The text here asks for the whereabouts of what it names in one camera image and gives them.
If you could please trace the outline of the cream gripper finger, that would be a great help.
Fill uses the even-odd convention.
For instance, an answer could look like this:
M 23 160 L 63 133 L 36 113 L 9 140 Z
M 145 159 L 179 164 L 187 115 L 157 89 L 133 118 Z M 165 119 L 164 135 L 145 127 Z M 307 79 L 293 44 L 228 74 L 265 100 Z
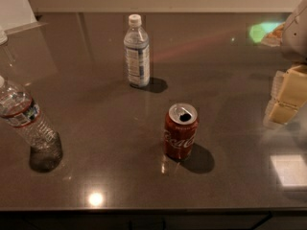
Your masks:
M 307 102 L 307 65 L 293 64 L 286 72 L 277 71 L 272 97 L 280 104 L 301 108 Z
M 270 100 L 265 110 L 263 125 L 267 128 L 280 128 L 288 124 L 296 113 L 296 109 Z

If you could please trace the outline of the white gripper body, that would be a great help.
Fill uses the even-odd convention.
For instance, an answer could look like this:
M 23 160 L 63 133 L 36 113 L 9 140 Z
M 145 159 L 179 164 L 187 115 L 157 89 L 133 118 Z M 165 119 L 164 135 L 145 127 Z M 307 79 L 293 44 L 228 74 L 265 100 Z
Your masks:
M 289 61 L 307 63 L 307 0 L 302 0 L 287 18 L 281 52 Z

